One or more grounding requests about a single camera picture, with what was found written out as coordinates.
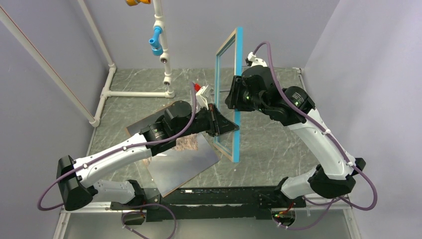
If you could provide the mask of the blue wooden picture frame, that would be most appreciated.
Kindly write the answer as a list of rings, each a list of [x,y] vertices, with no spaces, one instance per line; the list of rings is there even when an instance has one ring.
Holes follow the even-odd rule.
[[[228,54],[233,60],[231,76],[223,77],[223,58]],[[214,138],[213,145],[231,162],[240,162],[240,112],[235,108],[236,79],[242,73],[243,28],[237,27],[219,47],[215,56],[214,102],[217,109],[237,125],[235,131]]]

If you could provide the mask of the landscape photo print board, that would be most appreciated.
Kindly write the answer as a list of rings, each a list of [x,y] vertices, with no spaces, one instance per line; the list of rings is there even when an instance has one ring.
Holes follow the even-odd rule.
[[[202,133],[179,138],[176,147],[142,160],[152,183],[146,195],[166,197],[217,162],[219,157]]]

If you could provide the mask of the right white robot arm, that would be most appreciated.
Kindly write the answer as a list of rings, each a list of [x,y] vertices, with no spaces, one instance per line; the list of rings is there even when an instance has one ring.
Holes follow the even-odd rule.
[[[314,119],[324,125],[315,103],[304,89],[291,86],[282,91],[285,98],[278,91],[270,68],[256,65],[240,76],[233,76],[225,99],[229,109],[258,111],[280,122],[294,132],[319,161],[307,173],[282,179],[274,193],[276,204],[285,207],[293,199],[312,193],[327,199],[349,194],[356,184],[357,172],[353,166],[362,170],[366,162],[343,148],[338,149],[328,135],[311,122],[310,119]]]

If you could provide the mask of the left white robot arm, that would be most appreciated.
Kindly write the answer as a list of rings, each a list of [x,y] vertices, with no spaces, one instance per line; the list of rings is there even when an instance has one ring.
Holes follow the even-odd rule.
[[[215,137],[239,129],[215,104],[193,113],[188,102],[176,101],[152,117],[153,123],[125,142],[91,156],[73,159],[67,155],[58,160],[58,186],[67,211],[81,209],[94,201],[118,202],[137,209],[145,201],[144,190],[137,181],[114,182],[101,178],[175,147],[176,140],[183,136],[206,132]]]

